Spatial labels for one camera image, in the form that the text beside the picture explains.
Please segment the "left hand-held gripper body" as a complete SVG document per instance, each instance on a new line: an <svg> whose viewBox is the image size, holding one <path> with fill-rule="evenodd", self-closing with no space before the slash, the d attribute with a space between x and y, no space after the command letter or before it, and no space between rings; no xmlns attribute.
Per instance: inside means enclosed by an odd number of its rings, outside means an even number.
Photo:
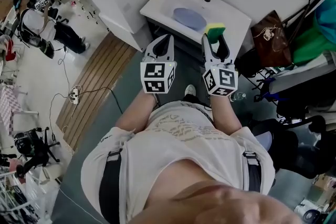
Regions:
<svg viewBox="0 0 336 224"><path fill-rule="evenodd" d="M143 91L150 94L167 94L175 79L176 62L173 56L145 55L140 63Z"/></svg>

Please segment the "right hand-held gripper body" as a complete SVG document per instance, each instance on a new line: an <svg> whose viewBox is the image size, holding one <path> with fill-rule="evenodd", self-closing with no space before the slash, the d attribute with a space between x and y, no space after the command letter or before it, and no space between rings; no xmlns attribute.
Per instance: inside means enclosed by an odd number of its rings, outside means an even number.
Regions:
<svg viewBox="0 0 336 224"><path fill-rule="evenodd" d="M203 81L209 95L227 97L238 89L238 72L230 59L229 62L205 61Z"/></svg>

